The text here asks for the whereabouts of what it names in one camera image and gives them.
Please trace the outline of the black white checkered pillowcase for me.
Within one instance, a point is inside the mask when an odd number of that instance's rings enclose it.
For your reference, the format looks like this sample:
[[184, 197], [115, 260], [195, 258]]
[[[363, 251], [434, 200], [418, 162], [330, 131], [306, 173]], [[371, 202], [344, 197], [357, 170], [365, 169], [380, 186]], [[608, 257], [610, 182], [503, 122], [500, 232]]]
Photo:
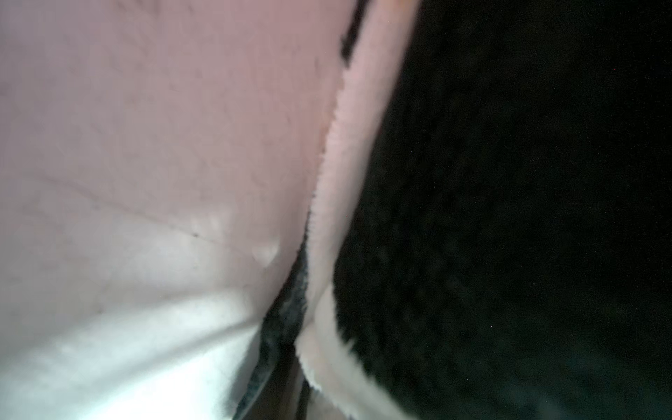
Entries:
[[668, 419], [668, 1], [4, 1], [4, 419]]

